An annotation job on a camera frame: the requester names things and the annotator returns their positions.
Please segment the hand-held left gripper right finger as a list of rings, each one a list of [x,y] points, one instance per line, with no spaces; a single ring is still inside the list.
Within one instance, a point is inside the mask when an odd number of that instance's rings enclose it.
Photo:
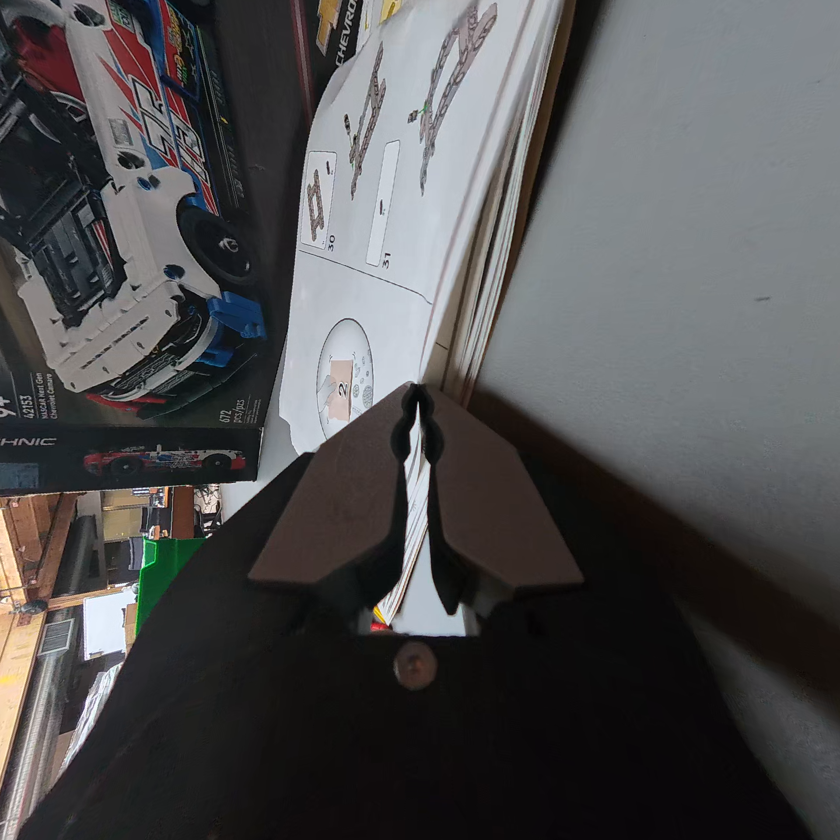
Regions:
[[[441,391],[417,391],[430,569],[446,613],[566,592],[585,577],[518,451]]]

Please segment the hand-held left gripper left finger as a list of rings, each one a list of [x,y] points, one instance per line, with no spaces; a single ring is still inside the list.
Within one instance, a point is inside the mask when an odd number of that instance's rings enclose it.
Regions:
[[[318,596],[385,596],[403,572],[405,462],[415,384],[405,383],[313,454],[249,579]]]

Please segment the white instruction booklet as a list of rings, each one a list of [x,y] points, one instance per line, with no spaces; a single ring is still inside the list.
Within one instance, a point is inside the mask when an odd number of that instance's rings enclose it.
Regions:
[[[318,448],[406,381],[465,405],[574,2],[364,2],[311,126],[279,415]]]

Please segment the black race car lego box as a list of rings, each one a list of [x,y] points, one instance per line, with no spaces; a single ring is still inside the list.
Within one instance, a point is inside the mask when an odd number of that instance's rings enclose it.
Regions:
[[[363,5],[1,3],[3,495],[257,477]]]

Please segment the green plastic bin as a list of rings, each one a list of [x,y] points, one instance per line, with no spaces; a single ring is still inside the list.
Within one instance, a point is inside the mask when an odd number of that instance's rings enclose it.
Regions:
[[[143,538],[143,564],[136,601],[136,634],[139,634],[142,625],[174,578],[206,541],[206,537],[159,540]]]

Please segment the silver ventilation duct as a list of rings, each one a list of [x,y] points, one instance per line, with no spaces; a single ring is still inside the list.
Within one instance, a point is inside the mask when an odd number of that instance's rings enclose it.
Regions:
[[[98,719],[124,655],[85,659],[80,605],[47,614],[2,778],[1,838],[19,834],[78,754]]]

